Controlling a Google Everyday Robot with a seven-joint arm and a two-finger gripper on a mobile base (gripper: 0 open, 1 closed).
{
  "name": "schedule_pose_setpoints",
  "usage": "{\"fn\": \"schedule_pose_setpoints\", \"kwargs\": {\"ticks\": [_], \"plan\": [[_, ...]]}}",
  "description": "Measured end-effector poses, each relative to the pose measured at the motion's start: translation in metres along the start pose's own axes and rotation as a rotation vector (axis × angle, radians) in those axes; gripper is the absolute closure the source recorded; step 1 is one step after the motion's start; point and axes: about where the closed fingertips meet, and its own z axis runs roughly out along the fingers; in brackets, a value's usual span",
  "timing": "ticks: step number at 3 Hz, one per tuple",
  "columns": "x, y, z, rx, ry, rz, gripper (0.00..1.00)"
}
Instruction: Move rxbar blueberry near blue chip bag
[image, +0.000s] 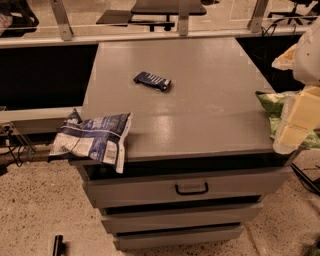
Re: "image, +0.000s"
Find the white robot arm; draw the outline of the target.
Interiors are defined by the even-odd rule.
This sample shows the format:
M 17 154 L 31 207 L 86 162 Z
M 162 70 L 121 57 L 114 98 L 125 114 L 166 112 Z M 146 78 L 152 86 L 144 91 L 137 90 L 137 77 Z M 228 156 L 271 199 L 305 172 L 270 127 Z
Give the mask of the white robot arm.
M 277 153 L 289 154 L 320 124 L 320 18 L 272 66 L 291 69 L 294 79 L 304 84 L 302 91 L 286 100 L 273 143 Z

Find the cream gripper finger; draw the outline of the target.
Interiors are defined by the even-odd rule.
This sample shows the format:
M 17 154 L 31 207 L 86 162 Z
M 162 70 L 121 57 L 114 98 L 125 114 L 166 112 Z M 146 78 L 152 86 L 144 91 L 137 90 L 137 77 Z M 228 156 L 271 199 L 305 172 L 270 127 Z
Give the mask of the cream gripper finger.
M 271 66 L 278 70 L 292 70 L 296 47 L 296 44 L 289 47 L 284 53 L 274 59 Z
M 306 86 L 289 97 L 282 109 L 273 149 L 279 154 L 297 150 L 308 134 L 320 124 L 320 87 Z

